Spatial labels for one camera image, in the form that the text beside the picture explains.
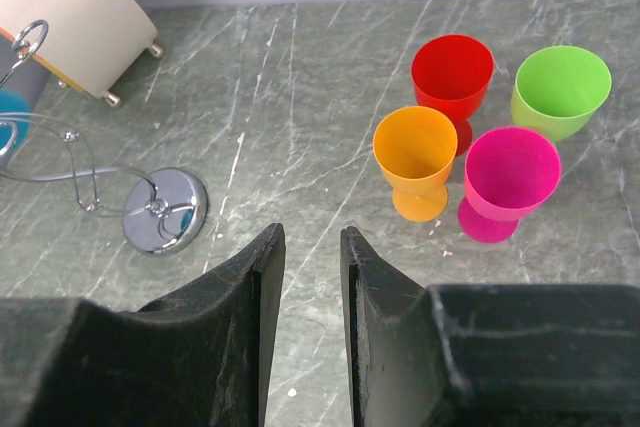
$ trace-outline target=gray marble countertop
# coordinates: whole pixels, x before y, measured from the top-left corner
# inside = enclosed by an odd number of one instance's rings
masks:
[[[125,243],[118,218],[79,211],[69,183],[0,179],[0,294],[84,295],[134,309],[282,222],[287,267],[267,425],[351,425],[339,277],[347,225],[421,284],[640,285],[639,7],[640,0],[417,0],[154,12],[168,53],[160,63],[143,56],[125,74],[114,89],[124,108],[110,111],[52,82],[37,109],[74,123],[101,165],[198,173],[211,199],[203,232],[177,256],[144,257]],[[613,74],[607,103],[559,144],[556,194],[498,245],[460,232],[462,159],[448,209],[438,221],[412,224],[393,210],[371,154],[382,117],[414,104],[414,53],[453,31],[486,42],[497,63],[472,118],[476,135],[510,123],[516,69],[539,48],[583,46]],[[55,172],[68,167],[65,155],[51,137],[31,135],[12,166]],[[134,183],[104,177],[102,198],[118,207]]]

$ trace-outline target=chrome stand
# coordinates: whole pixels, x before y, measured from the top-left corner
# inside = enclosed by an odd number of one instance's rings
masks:
[[[36,27],[41,28],[38,40],[33,44],[26,36]],[[0,87],[28,61],[40,48],[48,33],[46,21],[30,24],[16,38],[12,49],[18,61],[0,80]],[[53,134],[66,147],[70,170],[54,175],[25,175],[9,169],[11,153],[17,147],[19,126],[29,124]],[[23,182],[55,182],[72,180],[76,202],[85,212],[110,216],[120,215],[127,241],[145,254],[172,254],[187,247],[200,232],[207,215],[207,192],[198,177],[178,168],[164,168],[147,174],[128,166],[96,167],[93,151],[88,142],[72,125],[53,117],[25,112],[0,112],[0,127],[10,129],[10,138],[0,148],[0,177]],[[89,154],[90,168],[78,170],[72,146],[82,144]],[[129,193],[123,209],[111,209],[98,196],[98,176],[103,174],[131,174],[141,180]],[[89,178],[92,195],[89,201],[82,199],[78,179]]]

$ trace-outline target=curved white object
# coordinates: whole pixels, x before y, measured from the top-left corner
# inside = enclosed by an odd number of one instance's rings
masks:
[[[49,35],[34,58],[100,99],[113,95],[109,89],[158,35],[135,0],[0,0],[0,6],[0,35],[13,41],[27,24],[46,20]]]

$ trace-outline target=green cup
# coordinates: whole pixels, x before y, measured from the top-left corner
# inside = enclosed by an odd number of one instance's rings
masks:
[[[572,45],[547,47],[518,69],[511,117],[558,142],[584,127],[610,92],[611,72],[596,54]]]

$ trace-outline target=cup base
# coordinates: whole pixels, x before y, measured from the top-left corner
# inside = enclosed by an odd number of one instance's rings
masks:
[[[511,237],[518,228],[518,221],[499,222],[482,217],[464,198],[458,206],[458,222],[462,231],[473,240],[484,244],[497,244]]]
[[[464,154],[473,141],[473,128],[467,120],[453,124],[456,128],[456,134],[458,134],[458,149],[456,150],[456,157]]]
[[[435,219],[447,207],[448,200],[449,192],[445,185],[424,197],[393,191],[393,206],[402,217],[411,222],[428,222]]]

